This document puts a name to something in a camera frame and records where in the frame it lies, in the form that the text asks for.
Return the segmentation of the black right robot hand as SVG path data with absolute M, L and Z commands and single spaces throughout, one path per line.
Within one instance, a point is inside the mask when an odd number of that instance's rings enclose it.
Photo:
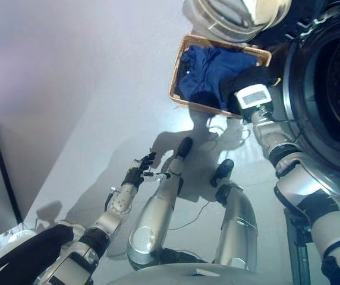
M 275 76 L 268 66 L 254 66 L 234 77 L 221 81 L 221 95 L 225 96 L 228 110 L 239 112 L 271 101 L 269 88 L 276 86 L 281 78 Z

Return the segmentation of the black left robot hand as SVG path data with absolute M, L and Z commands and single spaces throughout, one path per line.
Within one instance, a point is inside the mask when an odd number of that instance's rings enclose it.
M 143 182 L 161 182 L 169 179 L 171 174 L 168 172 L 149 171 L 155 156 L 156 153 L 151 152 L 141 159 L 134 159 L 121 185 L 132 184 L 139 188 Z

